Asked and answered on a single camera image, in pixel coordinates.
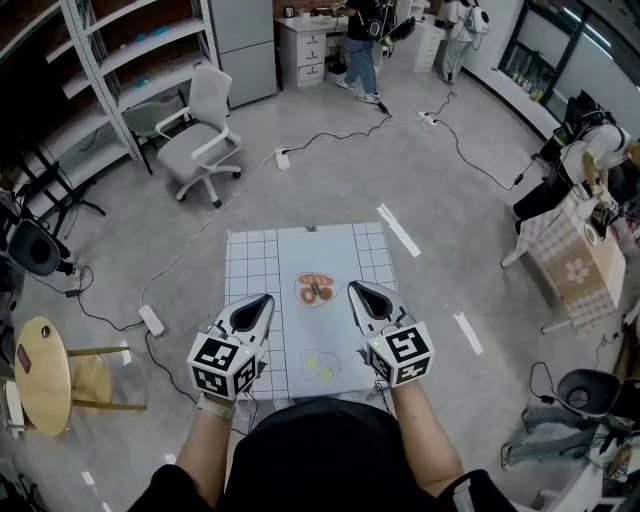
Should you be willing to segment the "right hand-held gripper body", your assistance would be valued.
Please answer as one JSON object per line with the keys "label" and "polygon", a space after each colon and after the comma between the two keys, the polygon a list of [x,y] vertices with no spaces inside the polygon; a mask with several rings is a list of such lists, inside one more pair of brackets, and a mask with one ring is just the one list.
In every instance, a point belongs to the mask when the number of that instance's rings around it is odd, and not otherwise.
{"label": "right hand-held gripper body", "polygon": [[367,364],[389,388],[415,381],[432,366],[434,345],[423,321],[405,314],[366,339]]}

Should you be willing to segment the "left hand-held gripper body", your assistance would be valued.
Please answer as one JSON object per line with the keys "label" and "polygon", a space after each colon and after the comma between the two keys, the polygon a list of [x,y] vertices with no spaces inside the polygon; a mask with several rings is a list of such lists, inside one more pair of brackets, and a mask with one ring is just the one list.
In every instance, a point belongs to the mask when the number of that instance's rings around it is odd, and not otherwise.
{"label": "left hand-held gripper body", "polygon": [[233,401],[248,391],[266,368],[266,323],[241,331],[218,320],[198,333],[187,357],[194,386],[203,393]]}

